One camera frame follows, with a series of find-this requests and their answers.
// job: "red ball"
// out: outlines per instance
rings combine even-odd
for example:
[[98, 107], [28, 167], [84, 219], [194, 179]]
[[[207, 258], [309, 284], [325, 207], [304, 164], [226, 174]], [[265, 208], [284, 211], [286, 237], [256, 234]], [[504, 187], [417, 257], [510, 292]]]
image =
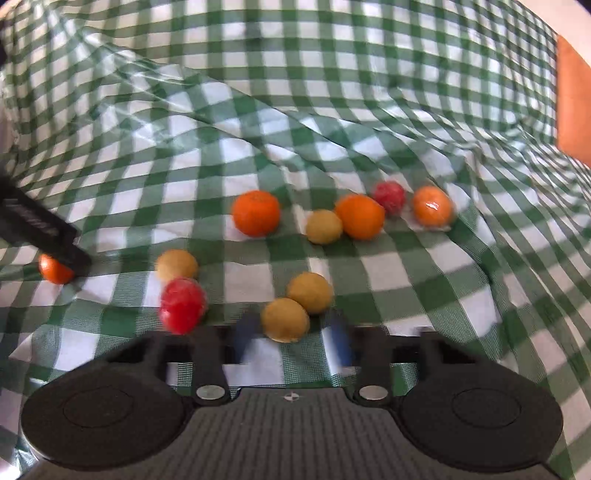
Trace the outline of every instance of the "red ball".
[[179, 277], [164, 287], [158, 315], [169, 332], [184, 335], [199, 324], [206, 310], [207, 297], [199, 283]]
[[406, 203], [406, 192], [395, 181], [381, 181], [374, 190], [374, 200], [384, 207], [389, 215], [400, 215]]

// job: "round screw head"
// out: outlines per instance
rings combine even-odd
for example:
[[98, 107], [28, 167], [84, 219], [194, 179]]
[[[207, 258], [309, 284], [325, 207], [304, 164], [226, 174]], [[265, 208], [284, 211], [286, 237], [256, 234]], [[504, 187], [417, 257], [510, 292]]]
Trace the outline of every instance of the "round screw head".
[[366, 385], [359, 389], [359, 395], [365, 400], [378, 401], [388, 396], [388, 390], [379, 385]]
[[202, 400], [219, 400], [226, 394], [226, 390], [219, 385], [204, 385], [196, 393]]

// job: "plastic fruit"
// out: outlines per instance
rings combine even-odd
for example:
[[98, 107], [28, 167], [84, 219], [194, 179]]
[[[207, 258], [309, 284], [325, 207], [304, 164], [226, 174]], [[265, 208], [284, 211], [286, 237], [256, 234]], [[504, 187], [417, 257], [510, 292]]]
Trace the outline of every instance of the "plastic fruit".
[[39, 272], [43, 278], [56, 285], [64, 285], [74, 278], [74, 272], [47, 254], [39, 257]]
[[196, 277], [199, 265], [185, 250], [167, 250], [156, 260], [155, 270], [156, 276], [165, 284], [179, 277]]
[[312, 315], [325, 311], [332, 303], [333, 295], [330, 284], [318, 273], [304, 272], [287, 286], [287, 296]]
[[261, 313], [262, 331], [271, 340], [297, 342], [310, 328], [310, 318], [303, 307], [292, 299], [276, 299]]
[[430, 228], [447, 226], [454, 218], [452, 201], [442, 189], [432, 185], [415, 192], [413, 211], [417, 222]]
[[378, 183], [373, 197], [389, 215], [400, 215], [406, 203], [406, 192], [399, 183], [392, 180]]
[[313, 244], [328, 245], [343, 234], [343, 222], [331, 210], [316, 210], [308, 217], [306, 237]]
[[335, 213], [343, 222], [343, 230], [356, 240], [371, 240], [384, 225], [386, 211], [365, 195], [351, 194], [340, 199]]
[[270, 193], [253, 190], [240, 195], [232, 205], [236, 228], [248, 236], [265, 236], [279, 225], [281, 207]]
[[192, 278], [175, 278], [164, 287], [158, 316], [165, 329], [177, 335], [193, 330], [207, 310], [207, 297]]

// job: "yellow ball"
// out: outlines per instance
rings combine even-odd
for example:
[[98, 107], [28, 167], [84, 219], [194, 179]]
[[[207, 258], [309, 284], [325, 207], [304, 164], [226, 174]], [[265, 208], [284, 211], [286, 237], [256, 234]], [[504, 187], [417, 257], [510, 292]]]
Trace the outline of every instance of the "yellow ball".
[[310, 328], [310, 318], [299, 303], [291, 299], [276, 299], [261, 314], [262, 331], [271, 340], [281, 343], [297, 342]]
[[333, 289], [322, 275], [304, 272], [287, 286], [287, 296], [312, 315], [325, 311], [332, 303]]
[[316, 210], [308, 218], [306, 237], [313, 244], [328, 245], [343, 233], [343, 222], [331, 210]]
[[156, 260], [156, 276], [163, 284], [179, 277], [195, 278], [199, 265], [185, 250], [168, 250]]

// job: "orange ball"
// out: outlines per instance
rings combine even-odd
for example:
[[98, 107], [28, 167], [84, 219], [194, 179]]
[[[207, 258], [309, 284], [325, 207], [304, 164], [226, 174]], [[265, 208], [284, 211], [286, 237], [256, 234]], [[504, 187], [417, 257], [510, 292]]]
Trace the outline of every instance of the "orange ball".
[[432, 185], [415, 192], [413, 211], [421, 225], [432, 228], [449, 225], [454, 217], [450, 198], [442, 189]]
[[64, 285], [74, 278], [74, 272], [47, 254], [39, 257], [39, 271], [43, 278], [57, 285]]
[[356, 240], [371, 240], [384, 226], [386, 211], [365, 195], [351, 194], [335, 205], [335, 213], [343, 222], [343, 230]]
[[281, 207], [270, 193], [252, 190], [240, 195], [232, 205], [236, 228], [248, 236], [265, 236], [279, 225]]

